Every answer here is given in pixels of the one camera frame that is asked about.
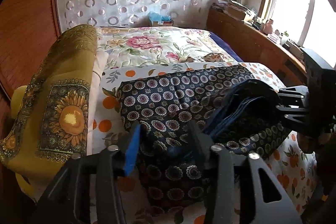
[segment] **cardboard box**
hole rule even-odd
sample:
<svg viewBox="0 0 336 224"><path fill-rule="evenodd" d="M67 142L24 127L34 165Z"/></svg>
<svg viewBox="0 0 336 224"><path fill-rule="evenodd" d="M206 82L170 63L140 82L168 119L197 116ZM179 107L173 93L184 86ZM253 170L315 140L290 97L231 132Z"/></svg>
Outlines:
<svg viewBox="0 0 336 224"><path fill-rule="evenodd" d="M227 5L225 8L225 11L229 16L235 18L236 20L249 21L253 18L253 16L249 15L245 11L239 8L233 7L231 5Z"/></svg>
<svg viewBox="0 0 336 224"><path fill-rule="evenodd" d="M162 26L173 26L174 22L173 21L153 21L153 24L151 22L151 27L162 27Z"/></svg>

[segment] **metal screw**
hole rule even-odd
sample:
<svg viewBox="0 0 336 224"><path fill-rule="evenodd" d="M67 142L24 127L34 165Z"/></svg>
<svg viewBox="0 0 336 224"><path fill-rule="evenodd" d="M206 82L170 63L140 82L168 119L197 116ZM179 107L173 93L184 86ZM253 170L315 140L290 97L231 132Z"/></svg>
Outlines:
<svg viewBox="0 0 336 224"><path fill-rule="evenodd" d="M260 156L256 152L251 152L251 153L249 153L249 158L252 159L252 160L257 160L257 159L260 158Z"/></svg>
<svg viewBox="0 0 336 224"><path fill-rule="evenodd" d="M211 145L211 150L214 152L218 152L218 151L223 150L223 147L218 144L214 144L214 145Z"/></svg>
<svg viewBox="0 0 336 224"><path fill-rule="evenodd" d="M107 147L107 150L111 151L111 152L114 152L114 151L118 151L119 147L118 147L118 145L112 144L109 147Z"/></svg>
<svg viewBox="0 0 336 224"><path fill-rule="evenodd" d="M71 158L72 158L73 160L78 160L78 159L81 158L81 154L80 154L80 153L73 153L73 154L71 155Z"/></svg>

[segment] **orange polka dot sheet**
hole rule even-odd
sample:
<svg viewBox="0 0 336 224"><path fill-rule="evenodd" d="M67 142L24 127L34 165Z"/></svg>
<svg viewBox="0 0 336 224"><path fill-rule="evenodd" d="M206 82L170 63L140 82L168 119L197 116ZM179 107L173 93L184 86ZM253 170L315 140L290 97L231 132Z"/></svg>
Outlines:
<svg viewBox="0 0 336 224"><path fill-rule="evenodd" d="M96 28L98 50L109 53L106 68L179 63L187 57L221 53L236 62L210 37L210 32L178 27Z"/></svg>
<svg viewBox="0 0 336 224"><path fill-rule="evenodd" d="M266 66L259 63L236 62L199 62L199 63L171 63L151 66L127 66L104 71L100 82L95 122L93 130L93 151L99 153L115 142L118 136L124 133L120 116L120 104L118 101L118 87L121 82L145 79L150 76L164 75L166 73L193 71L211 67L231 66L240 64L246 67L251 75L264 81L274 90L284 88L284 84ZM279 148L266 160L269 168L285 188L295 208L301 214L307 200L311 197L316 187L316 160L315 155L304 154L297 143L296 133L292 132L279 146ZM147 194L142 188L137 170L128 178L120 178L118 187L121 193L126 221L129 224L152 223L187 223L202 224L206 208L204 203L196 203L187 208L172 208L170 212L159 216L152 216L151 212L160 212L160 208L151 208L147 200ZM234 221L239 223L240 213L240 189L235 185L234 196ZM91 193L91 223L97 220L95 208L95 193Z"/></svg>

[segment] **pink flower print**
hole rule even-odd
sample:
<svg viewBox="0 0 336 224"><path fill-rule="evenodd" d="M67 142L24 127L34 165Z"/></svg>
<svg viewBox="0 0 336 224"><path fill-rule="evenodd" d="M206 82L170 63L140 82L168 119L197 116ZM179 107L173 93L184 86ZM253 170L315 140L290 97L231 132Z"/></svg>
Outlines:
<svg viewBox="0 0 336 224"><path fill-rule="evenodd" d="M187 39L187 42L194 45L194 46L197 46L197 47L201 47L202 46L202 43L198 42L197 40L191 40L191 39Z"/></svg>
<svg viewBox="0 0 336 224"><path fill-rule="evenodd" d="M140 30L151 30L153 27L140 27Z"/></svg>
<svg viewBox="0 0 336 224"><path fill-rule="evenodd" d="M152 48L158 44L158 40L151 36L138 36L127 39L126 44L132 48L141 48L142 50Z"/></svg>
<svg viewBox="0 0 336 224"><path fill-rule="evenodd" d="M162 52L162 47L161 46L154 46L149 50L149 52L159 54L159 53Z"/></svg>
<svg viewBox="0 0 336 224"><path fill-rule="evenodd" d="M161 37L158 32L155 32L155 33L144 32L142 35L144 37Z"/></svg>
<svg viewBox="0 0 336 224"><path fill-rule="evenodd" d="M175 53L173 53L173 52L167 52L166 57L168 57L168 58L175 58L175 59L177 59L177 60L180 60L178 54L175 54Z"/></svg>
<svg viewBox="0 0 336 224"><path fill-rule="evenodd" d="M203 35L204 34L204 32L202 31L202 30L199 30L199 29L190 29L192 32L196 32L196 33L198 33L198 34L200 34L200 35Z"/></svg>

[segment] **navy patterned cloth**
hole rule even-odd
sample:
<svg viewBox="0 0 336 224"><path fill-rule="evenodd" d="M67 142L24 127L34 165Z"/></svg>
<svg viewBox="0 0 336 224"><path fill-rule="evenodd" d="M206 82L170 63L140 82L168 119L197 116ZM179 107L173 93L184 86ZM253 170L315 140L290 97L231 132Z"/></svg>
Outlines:
<svg viewBox="0 0 336 224"><path fill-rule="evenodd" d="M223 97L236 84L252 79L240 65L176 72L123 82L118 89L121 116L128 131L139 120L142 136L137 167L153 214L202 201L210 180L194 163L188 145L188 122L204 129L221 107ZM289 134L262 108L246 107L238 118L213 138L236 154L259 153L264 159Z"/></svg>

